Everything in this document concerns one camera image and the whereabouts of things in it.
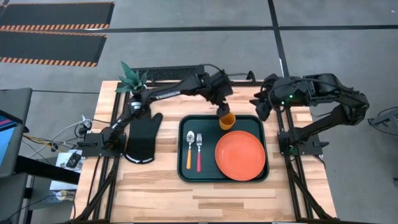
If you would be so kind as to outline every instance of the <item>red-handled fork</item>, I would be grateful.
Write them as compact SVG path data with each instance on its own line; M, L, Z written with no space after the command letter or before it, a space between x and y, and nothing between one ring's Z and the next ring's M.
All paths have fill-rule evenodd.
M197 164L197 172L201 171L201 161L200 161L200 146L201 146L201 133L197 135L197 146L198 146L198 164Z

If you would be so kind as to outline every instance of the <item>gray floor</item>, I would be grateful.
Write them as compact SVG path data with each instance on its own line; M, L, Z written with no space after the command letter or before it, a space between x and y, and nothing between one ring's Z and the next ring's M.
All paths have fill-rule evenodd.
M396 0L274 1L281 26L398 24ZM117 0L111 23L113 28L245 25L271 25L266 0ZM291 75L334 73L367 95L371 107L366 118L398 106L398 30L283 31L282 40ZM110 34L96 68L0 63L0 88L99 91L103 80L121 74L120 60L132 67L213 63L227 72L253 70L258 78L282 75L271 31ZM96 99L96 95L34 93L27 125L33 135L51 137L77 122L81 114L91 118ZM320 105L312 112L331 109L332 105ZM65 138L72 135L70 131ZM398 175L398 138L377 132L366 121L335 127L320 137L331 143L324 153L338 216L397 223L398 189L392 176ZM31 153L22 145L22 155ZM44 156L54 154L44 151ZM32 223L65 221L70 210L70 204L38 210Z

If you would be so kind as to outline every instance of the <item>wooden table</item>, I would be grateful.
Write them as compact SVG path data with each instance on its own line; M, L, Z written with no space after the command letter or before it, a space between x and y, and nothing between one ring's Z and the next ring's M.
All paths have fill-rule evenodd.
M102 83L94 119L110 121L117 81ZM227 97L235 114L254 114L249 104L259 87L234 87ZM155 161L137 165L122 158L119 165L111 222L270 222L292 221L294 210L290 197L284 158L279 153L276 114L264 122L270 172L260 183L192 184L177 174L177 138L180 120L190 114L215 114L216 106L201 96L176 96L151 104L152 114L164 118L156 138ZM298 127L312 122L309 108L292 108ZM94 122L93 131L106 124ZM88 191L97 158L86 159L76 193L76 211L86 207ZM302 156L309 191L327 213L336 216L323 164L313 156ZM98 184L101 166L95 183ZM302 216L305 217L302 194L297 189ZM104 217L108 193L104 194L99 217Z

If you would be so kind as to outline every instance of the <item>potted plant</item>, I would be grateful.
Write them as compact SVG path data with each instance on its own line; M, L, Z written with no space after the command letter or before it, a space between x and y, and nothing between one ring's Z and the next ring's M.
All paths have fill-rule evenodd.
M120 76L119 79L122 81L124 84L123 87L117 88L116 92L117 93L124 93L124 92L130 92L130 94L135 94L139 93L143 87L146 88L145 83L147 81L147 73L146 71L144 74L142 74L141 78L139 77L139 72L134 72L131 70L131 68L124 62L121 62L122 68L124 71L124 75L126 76L125 78Z

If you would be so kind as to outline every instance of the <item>oven mitt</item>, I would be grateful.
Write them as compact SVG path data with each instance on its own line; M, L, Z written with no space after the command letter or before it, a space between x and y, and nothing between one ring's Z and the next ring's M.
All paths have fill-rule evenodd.
M136 164L146 164L155 158L155 139L163 115L157 113L152 119L150 110L141 117L130 122L130 135L124 157Z

